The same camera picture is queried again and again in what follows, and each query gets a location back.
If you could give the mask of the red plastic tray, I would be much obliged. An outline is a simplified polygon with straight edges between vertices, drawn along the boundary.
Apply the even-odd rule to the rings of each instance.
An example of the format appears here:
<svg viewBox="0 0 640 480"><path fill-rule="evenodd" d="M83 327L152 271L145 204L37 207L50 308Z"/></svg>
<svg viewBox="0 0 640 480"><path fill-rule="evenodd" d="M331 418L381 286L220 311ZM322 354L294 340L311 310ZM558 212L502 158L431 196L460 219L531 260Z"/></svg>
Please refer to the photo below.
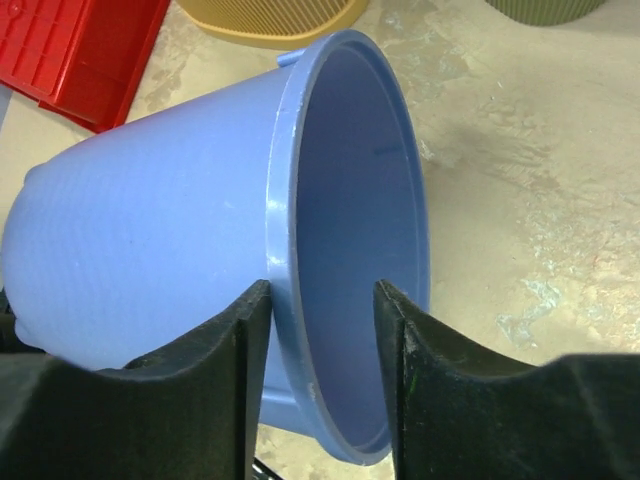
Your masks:
<svg viewBox="0 0 640 480"><path fill-rule="evenodd" d="M122 125L168 0L5 0L1 83L93 133Z"/></svg>

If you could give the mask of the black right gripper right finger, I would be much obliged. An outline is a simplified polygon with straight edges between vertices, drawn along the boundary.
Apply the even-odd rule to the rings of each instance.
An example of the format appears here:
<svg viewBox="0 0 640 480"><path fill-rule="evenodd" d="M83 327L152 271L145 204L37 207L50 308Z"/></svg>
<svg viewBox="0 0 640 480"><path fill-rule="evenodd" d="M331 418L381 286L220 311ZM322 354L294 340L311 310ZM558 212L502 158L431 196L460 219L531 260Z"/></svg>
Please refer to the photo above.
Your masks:
<svg viewBox="0 0 640 480"><path fill-rule="evenodd" d="M435 319L388 281L374 321L399 479L635 479L639 358L540 366Z"/></svg>

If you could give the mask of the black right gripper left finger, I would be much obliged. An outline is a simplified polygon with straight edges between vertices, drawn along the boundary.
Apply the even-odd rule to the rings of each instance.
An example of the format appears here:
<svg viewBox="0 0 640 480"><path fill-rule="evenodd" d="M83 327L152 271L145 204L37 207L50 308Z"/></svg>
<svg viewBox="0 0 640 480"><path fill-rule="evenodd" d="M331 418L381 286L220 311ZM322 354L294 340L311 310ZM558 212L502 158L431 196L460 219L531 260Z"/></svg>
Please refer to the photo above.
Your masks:
<svg viewBox="0 0 640 480"><path fill-rule="evenodd" d="M255 455L271 327L259 280L121 369L89 371L21 342L1 306L5 479L269 479Z"/></svg>

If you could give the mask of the blue plastic bucket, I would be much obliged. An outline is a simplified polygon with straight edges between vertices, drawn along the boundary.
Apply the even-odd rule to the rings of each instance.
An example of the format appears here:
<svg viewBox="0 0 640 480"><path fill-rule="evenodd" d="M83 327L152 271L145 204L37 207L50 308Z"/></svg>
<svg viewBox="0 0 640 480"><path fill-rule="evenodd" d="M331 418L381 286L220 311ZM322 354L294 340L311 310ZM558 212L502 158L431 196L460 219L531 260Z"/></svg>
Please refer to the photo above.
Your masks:
<svg viewBox="0 0 640 480"><path fill-rule="evenodd" d="M33 167L6 220L24 343L98 370L271 285L260 419L373 465L389 452L373 287L430 298L426 194L407 106L365 34L88 138Z"/></svg>

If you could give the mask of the yellow ribbed waste basket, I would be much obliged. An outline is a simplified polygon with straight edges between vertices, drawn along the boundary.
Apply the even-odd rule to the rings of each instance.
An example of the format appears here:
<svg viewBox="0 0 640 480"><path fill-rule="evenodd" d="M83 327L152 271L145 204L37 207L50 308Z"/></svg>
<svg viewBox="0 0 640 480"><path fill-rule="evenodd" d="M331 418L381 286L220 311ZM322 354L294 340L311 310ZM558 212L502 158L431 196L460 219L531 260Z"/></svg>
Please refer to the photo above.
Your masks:
<svg viewBox="0 0 640 480"><path fill-rule="evenodd" d="M351 27L362 0L182 0L187 17L207 34L257 48L292 50Z"/></svg>

